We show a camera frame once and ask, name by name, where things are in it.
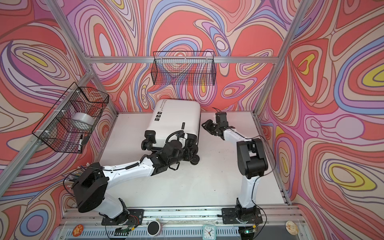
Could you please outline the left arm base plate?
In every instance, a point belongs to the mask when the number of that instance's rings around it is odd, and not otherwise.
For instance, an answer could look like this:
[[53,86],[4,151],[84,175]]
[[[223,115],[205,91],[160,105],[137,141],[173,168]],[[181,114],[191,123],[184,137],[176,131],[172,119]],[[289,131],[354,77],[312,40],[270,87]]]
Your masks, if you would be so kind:
[[143,222],[144,211],[144,209],[128,209],[128,211],[123,211],[120,215],[113,219],[104,215],[102,225],[137,227]]

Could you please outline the black white suitcase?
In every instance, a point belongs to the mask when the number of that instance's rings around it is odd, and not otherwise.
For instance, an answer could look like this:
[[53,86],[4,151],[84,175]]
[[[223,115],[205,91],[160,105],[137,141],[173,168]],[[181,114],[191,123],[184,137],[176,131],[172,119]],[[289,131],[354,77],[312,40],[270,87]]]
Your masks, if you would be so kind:
[[198,146],[201,106],[196,101],[162,99],[156,103],[149,126],[141,143],[143,151],[159,151],[172,133],[184,130],[186,145]]

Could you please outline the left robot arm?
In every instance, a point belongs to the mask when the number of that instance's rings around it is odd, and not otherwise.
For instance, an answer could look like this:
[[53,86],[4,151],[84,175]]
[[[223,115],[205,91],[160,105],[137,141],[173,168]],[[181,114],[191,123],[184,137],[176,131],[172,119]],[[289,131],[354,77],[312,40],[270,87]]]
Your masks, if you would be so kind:
[[103,217],[102,224],[129,225],[141,224],[141,220],[128,210],[121,198],[115,198],[107,190],[124,182],[144,177],[151,177],[179,166],[182,161],[197,165],[200,161],[196,144],[185,144],[172,140],[162,149],[143,155],[139,161],[117,165],[101,166],[91,164],[72,184],[77,210],[79,213],[98,212]]

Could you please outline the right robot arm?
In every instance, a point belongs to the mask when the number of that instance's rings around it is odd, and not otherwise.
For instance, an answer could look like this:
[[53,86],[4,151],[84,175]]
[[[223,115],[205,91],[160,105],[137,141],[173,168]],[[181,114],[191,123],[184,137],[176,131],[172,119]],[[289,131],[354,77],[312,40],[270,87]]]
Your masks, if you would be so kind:
[[213,120],[207,120],[202,127],[211,135],[235,144],[237,165],[243,176],[240,195],[236,199],[235,206],[223,208],[219,217],[226,225],[263,223],[262,209],[254,198],[261,177],[269,168],[263,141],[259,137],[245,137],[226,122],[215,123]]

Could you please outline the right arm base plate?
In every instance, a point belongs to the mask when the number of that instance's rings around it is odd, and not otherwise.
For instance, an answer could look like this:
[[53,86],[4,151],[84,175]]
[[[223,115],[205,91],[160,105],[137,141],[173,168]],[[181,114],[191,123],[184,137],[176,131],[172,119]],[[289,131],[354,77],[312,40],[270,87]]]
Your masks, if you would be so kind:
[[261,209],[257,207],[253,208],[222,208],[221,214],[218,215],[219,218],[222,218],[223,223],[228,224],[255,224],[258,226],[262,224],[263,218],[261,214]]

